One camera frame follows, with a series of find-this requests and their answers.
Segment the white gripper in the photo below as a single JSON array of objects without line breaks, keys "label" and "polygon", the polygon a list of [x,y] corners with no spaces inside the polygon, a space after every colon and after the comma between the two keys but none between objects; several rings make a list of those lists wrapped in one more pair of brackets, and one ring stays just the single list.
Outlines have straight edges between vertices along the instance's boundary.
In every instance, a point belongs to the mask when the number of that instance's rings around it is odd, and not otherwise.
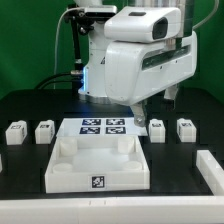
[{"label": "white gripper", "polygon": [[140,101],[165,89],[164,99],[174,101],[178,83],[194,75],[196,64],[195,32],[182,39],[179,49],[170,51],[165,50],[164,41],[112,42],[105,56],[106,95],[115,103],[130,106],[134,124],[144,127],[145,107]]}]

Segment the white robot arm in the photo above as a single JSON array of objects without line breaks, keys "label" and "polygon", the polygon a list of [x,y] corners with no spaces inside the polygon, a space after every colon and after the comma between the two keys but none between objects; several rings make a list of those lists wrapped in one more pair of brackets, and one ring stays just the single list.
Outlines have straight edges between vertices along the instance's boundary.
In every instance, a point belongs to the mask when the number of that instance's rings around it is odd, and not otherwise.
[{"label": "white robot arm", "polygon": [[89,38],[80,97],[128,106],[145,126],[148,98],[162,92],[173,104],[178,84],[195,73],[194,0],[74,1]]}]

